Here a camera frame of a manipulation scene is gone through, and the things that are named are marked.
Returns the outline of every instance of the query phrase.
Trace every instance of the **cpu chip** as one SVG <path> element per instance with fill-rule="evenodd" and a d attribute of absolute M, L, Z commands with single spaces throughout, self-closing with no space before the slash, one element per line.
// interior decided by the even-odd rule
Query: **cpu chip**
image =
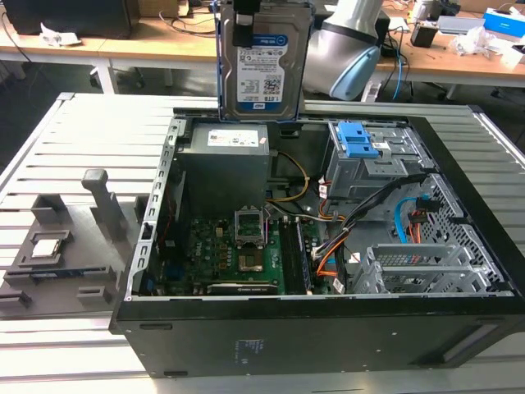
<path fill-rule="evenodd" d="M 259 249 L 241 249 L 239 251 L 239 271 L 242 273 L 264 271 L 263 251 Z"/>

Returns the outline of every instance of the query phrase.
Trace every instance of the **blue drive latch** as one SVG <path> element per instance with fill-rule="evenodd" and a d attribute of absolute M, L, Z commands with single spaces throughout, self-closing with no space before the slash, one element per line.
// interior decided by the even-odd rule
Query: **blue drive latch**
<path fill-rule="evenodd" d="M 379 152 L 372 147 L 372 136 L 356 121 L 340 121 L 337 139 L 349 158 L 377 158 Z"/>

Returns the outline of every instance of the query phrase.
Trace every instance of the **power supply label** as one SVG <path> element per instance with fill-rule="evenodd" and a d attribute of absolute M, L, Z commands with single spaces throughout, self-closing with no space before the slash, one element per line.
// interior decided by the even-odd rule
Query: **power supply label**
<path fill-rule="evenodd" d="M 242 146 L 259 145 L 257 130 L 210 130 L 208 146 Z"/>

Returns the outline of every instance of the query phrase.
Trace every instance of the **metal grill table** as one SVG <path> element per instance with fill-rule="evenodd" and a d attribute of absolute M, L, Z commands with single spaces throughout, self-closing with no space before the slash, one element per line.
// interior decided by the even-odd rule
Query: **metal grill table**
<path fill-rule="evenodd" d="M 148 195 L 174 107 L 215 108 L 216 99 L 61 94 L 0 176 L 0 269 L 11 265 L 25 239 L 34 220 L 30 207 L 38 193 L 59 193 L 66 204 L 92 202 L 91 195 L 80 184 L 87 168 L 107 169 L 110 179 L 107 188 L 116 192 L 119 201 Z M 525 252 L 525 157 L 482 112 L 445 105 L 339 102 L 306 102 L 306 111 L 425 117 L 510 237 Z M 140 386 L 140 391 L 146 394 L 164 390 L 216 392 L 218 387 L 224 392 L 290 393 L 350 389 L 436 392 L 452 388 L 494 388 L 500 392 L 504 388 L 525 387 L 525 378 L 520 373 L 525 367 L 523 334 L 506 338 L 454 371 L 151 383 L 144 378 L 144 369 L 126 339 L 107 332 L 108 323 L 109 314 L 0 321 L 0 382 L 34 381 L 51 374 L 62 382 L 40 383 L 48 385 L 47 390 L 39 387 L 41 392 L 95 392 L 101 387 L 104 387 L 101 392 L 108 392 L 108 387 L 137 390 Z M 96 380 L 137 375 L 142 378 Z M 86 380 L 72 381 L 79 377 Z M 36 383 L 0 383 L 0 391 L 28 392 L 34 389 L 32 384 Z"/>

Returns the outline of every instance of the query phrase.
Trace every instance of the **connector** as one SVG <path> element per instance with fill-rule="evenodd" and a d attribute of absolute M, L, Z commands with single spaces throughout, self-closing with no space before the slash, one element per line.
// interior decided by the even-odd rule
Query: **connector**
<path fill-rule="evenodd" d="M 412 224 L 423 224 L 428 223 L 428 215 L 426 211 L 421 211 L 417 215 L 409 213 L 409 221 Z"/>
<path fill-rule="evenodd" d="M 416 209 L 427 212 L 439 212 L 441 209 L 441 203 L 434 199 L 418 197 L 416 199 Z"/>

